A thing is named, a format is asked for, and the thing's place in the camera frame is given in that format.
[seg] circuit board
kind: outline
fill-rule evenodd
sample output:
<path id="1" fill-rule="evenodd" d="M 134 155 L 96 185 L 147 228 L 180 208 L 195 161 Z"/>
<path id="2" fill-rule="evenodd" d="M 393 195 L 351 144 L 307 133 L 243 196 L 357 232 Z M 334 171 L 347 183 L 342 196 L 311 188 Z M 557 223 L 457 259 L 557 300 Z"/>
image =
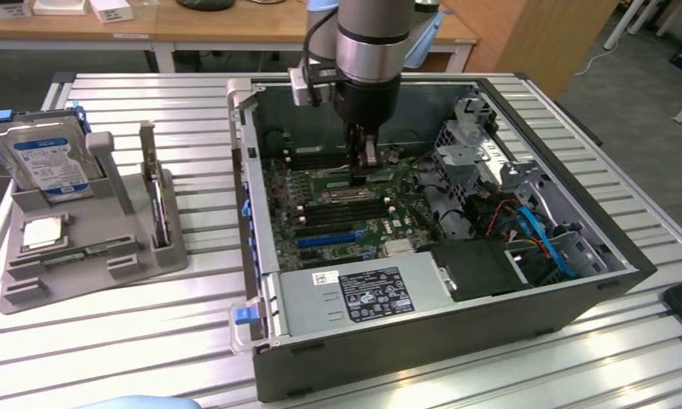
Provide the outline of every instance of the circuit board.
<path id="1" fill-rule="evenodd" d="M 351 186 L 349 166 L 291 170 L 278 159 L 266 162 L 280 272 L 387 256 L 383 244 L 391 240 L 407 239 L 413 250 L 437 241 L 433 210 L 418 192 L 415 160 L 386 164 L 361 186 Z M 326 211 L 323 219 L 314 220 L 316 208 Z M 335 243 L 338 238 L 345 242 Z"/>

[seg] aluminum table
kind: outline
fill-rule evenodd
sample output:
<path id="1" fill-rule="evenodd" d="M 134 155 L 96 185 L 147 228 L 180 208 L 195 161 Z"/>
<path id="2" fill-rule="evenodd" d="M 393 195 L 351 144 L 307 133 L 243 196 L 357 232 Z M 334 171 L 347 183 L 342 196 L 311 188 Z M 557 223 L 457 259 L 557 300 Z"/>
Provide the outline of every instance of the aluminum table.
<path id="1" fill-rule="evenodd" d="M 242 74 L 87 74 L 51 86 L 44 108 L 80 101 L 93 130 L 116 136 L 121 173 L 142 160 L 139 122 L 156 121 L 190 267 L 0 314 L 0 408 L 72 407 L 121 395 L 182 396 L 238 409 L 682 406 L 682 324 L 660 300 L 682 281 L 682 230 L 536 86 L 508 74 L 489 74 L 495 88 L 658 272 L 558 333 L 260 404 L 251 359 L 230 351 L 226 326 L 231 303 L 244 299 L 224 97 L 231 76 Z M 499 135 L 525 158 L 505 125 Z M 9 208 L 4 199 L 0 276 Z"/>

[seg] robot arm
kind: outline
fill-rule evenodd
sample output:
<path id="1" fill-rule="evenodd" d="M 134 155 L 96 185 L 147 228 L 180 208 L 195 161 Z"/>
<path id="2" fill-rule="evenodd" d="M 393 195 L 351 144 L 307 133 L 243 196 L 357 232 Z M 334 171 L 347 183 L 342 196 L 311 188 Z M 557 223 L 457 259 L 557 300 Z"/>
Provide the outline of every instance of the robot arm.
<path id="1" fill-rule="evenodd" d="M 438 7 L 439 0 L 308 3 L 302 64 L 290 70 L 295 104 L 334 100 L 355 172 L 381 165 L 379 127 L 394 115 L 405 59 Z"/>

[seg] wooden table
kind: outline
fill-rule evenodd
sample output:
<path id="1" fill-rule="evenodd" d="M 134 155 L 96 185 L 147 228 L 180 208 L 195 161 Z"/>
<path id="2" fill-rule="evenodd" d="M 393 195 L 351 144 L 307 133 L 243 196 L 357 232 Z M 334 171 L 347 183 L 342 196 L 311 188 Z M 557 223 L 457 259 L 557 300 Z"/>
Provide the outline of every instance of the wooden table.
<path id="1" fill-rule="evenodd" d="M 0 20 L 0 49 L 148 50 L 162 73 L 175 72 L 175 50 L 302 50 L 307 12 L 299 0 L 270 5 L 236 0 L 220 12 L 194 11 L 174 0 L 128 1 L 136 19 L 105 25 L 91 11 L 83 16 Z M 449 72 L 463 70 L 477 42 L 463 22 L 445 15 L 433 52 L 450 54 Z"/>

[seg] hard drive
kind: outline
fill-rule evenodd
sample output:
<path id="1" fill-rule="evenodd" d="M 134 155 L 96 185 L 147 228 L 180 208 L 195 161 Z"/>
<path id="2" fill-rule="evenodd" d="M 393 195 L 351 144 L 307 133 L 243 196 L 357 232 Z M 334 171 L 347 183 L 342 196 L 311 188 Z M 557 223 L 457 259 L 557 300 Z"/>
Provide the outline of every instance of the hard drive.
<path id="1" fill-rule="evenodd" d="M 76 115 L 67 110 L 53 118 L 0 124 L 0 161 L 19 189 L 40 189 L 52 203 L 91 196 L 88 181 L 104 177 Z"/>

